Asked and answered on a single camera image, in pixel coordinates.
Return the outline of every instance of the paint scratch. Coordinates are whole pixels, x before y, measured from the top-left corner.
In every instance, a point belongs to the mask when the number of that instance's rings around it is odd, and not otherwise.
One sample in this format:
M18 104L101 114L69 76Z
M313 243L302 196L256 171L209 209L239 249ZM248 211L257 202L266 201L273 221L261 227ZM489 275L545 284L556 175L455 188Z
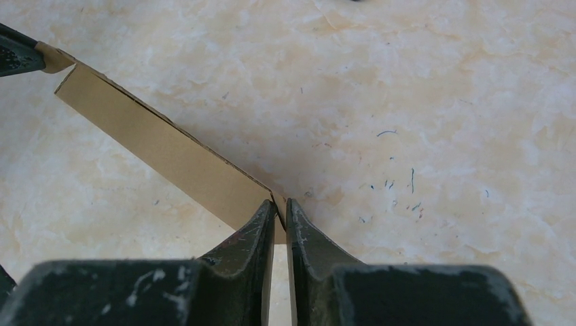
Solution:
M382 136L383 134L388 134L388 133L398 134L398 132L396 132L396 130L385 130L385 131L382 131L381 133L377 134L376 136L377 136L377 137L380 137L380 136Z

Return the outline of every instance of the cardboard edge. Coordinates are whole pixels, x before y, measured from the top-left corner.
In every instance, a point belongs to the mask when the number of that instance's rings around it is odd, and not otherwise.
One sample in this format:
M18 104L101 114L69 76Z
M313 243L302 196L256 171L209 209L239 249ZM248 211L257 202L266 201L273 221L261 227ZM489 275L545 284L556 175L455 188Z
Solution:
M57 89L55 89L54 93L56 94L60 88L62 87L62 85L64 85L64 83L68 80L68 78L72 75L72 73L78 68L78 66L82 66L85 69L88 69L89 72L91 72L93 75L97 76L99 79L103 80L104 82L106 82L107 84L109 84L110 86L112 86L114 89L116 89L118 92L121 92L123 95L127 96L128 98L132 99L134 102L138 103L140 106L144 107L146 110L148 110L150 113L154 114L155 116L157 116L158 118L160 118L161 120L163 120L164 122L166 122L167 124L171 125L173 128L175 128L176 130L178 130L180 133L184 134L186 137L188 137L189 139L193 140L193 142L197 143L199 146L201 146L202 148L204 148L205 150L207 150L208 152L210 152L212 155L218 157L220 160L222 160L223 162L225 162L227 165L233 167L234 169L236 169L238 172L242 173L244 176L246 176L247 178L249 178L250 180L252 180L254 183L258 184L260 187L268 190L268 192L270 193L270 197L269 200L272 201L276 207L277 207L277 211L278 211L278 220L280 221L279 225L276 226L276 231L275 231L275 240L274 243L276 245L282 245L286 243L286 238L285 238L285 230L286 230L286 223L285 223L285 213L286 213L286 198L284 198L283 196L279 195L278 193L272 191L270 188L266 187L263 183L259 182L258 180L254 179L251 175L249 175L248 173L246 173L244 170L240 169L239 167L237 167L236 165L234 165L233 163L231 163L230 161L228 161L227 159L225 159L223 156L219 155L218 153L216 153L215 151L213 151L210 147L206 146L205 144L201 143L198 139L196 139L195 137L193 137L190 133L186 132L185 130L183 130L182 128L178 127L178 125L176 125L174 122L172 122L170 119L168 119L165 115L161 114L160 112L156 111L153 107L150 107L147 103L143 102L142 100L140 100L139 98L137 98L135 95L131 94L129 91L125 90L123 87L121 87L120 85L116 84L114 81L112 81L111 79L109 79L108 77L106 77L104 74L99 73L98 71L94 70L92 67L84 64L83 62L81 62L80 60L76 59L75 57L73 57L72 55L62 51L61 49L58 48L54 48L46 43L43 42L38 42L38 44L35 47L36 50L40 51L42 54L44 54L45 56L45 62L46 62L46 69L43 70L43 72L45 73L57 73L59 71L62 71L72 65L75 64L75 66L73 67L73 69L66 75L66 77L60 82L60 84L58 85Z
M62 53L62 50L49 46L44 42L38 41L34 50L42 53L44 57L44 64L46 64L46 68L42 69L44 73L58 73L75 63L74 60L71 60L70 55L66 56Z
M272 202L276 205L276 208L278 209L278 220L280 221L280 225L282 226L284 231L286 231L287 200L284 196L281 196L280 194L274 191L270 192L270 195L272 196Z

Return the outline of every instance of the marble surface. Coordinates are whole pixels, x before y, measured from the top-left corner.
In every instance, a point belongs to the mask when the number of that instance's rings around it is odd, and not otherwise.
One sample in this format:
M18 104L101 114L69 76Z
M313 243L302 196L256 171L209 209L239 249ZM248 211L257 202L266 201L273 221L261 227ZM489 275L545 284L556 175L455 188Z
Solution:
M490 264L536 324L576 320L576 2L6 0L0 21L297 198L356 257ZM64 75L0 79L9 272L189 257L231 232L59 102ZM276 253L271 325L289 325Z

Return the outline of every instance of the tan cardboard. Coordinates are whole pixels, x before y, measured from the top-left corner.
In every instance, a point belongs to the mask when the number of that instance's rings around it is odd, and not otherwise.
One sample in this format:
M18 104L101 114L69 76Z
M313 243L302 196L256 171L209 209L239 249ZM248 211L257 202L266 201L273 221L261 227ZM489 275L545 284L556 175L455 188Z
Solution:
M282 210L275 242L285 243L282 196L273 196L266 186L98 71L42 42L36 49L44 54L47 73L76 64L56 89L58 98L235 230L264 200L274 200Z

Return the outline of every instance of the cardboard strip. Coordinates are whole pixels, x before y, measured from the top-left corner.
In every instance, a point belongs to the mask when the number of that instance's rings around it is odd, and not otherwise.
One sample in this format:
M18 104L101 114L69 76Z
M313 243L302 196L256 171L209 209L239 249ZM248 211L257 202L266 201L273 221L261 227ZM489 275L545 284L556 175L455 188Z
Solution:
M261 183L80 62L56 95L235 230L272 199ZM285 241L276 223L275 242Z

